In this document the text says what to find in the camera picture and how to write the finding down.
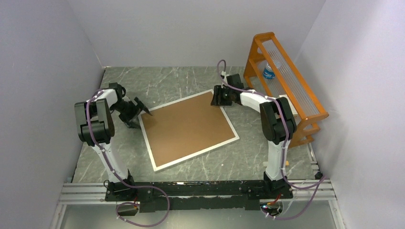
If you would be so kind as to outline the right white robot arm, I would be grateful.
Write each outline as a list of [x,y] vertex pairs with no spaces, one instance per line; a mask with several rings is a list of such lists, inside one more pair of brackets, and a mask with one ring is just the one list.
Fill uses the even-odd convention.
[[265,196],[274,198],[281,189],[289,188],[285,176],[286,154],[297,125],[288,99],[269,97],[254,89],[225,85],[214,87],[212,106],[231,106],[233,103],[260,113],[262,132],[268,141],[268,162],[262,190]]

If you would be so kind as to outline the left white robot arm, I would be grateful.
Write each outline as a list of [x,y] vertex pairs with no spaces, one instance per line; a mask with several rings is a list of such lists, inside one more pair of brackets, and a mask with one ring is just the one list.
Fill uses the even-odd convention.
[[151,114],[138,99],[125,100],[126,89],[121,85],[99,89],[89,100],[74,104],[76,128],[79,139],[99,155],[108,173],[110,190],[118,187],[117,193],[124,200],[132,200],[137,188],[129,170],[112,147],[115,126],[112,112],[119,113],[127,128],[139,129],[134,118],[141,112]]

